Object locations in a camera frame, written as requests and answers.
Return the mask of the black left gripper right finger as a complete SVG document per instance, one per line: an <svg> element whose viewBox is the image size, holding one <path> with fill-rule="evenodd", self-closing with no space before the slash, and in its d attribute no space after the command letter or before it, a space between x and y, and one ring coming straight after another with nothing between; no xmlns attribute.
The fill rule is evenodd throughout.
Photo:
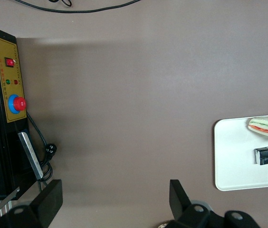
<svg viewBox="0 0 268 228"><path fill-rule="evenodd" d="M200 203L192 203L179 180L170 180L169 204L174 220L170 228L258 228L243 211L230 210L219 216Z"/></svg>

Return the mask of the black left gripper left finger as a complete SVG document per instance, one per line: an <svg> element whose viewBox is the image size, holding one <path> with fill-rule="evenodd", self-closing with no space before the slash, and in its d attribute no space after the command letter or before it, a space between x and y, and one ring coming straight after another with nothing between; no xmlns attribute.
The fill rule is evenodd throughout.
<svg viewBox="0 0 268 228"><path fill-rule="evenodd" d="M29 205L0 217L0 228L48 228L63 204L62 180L52 180Z"/></svg>

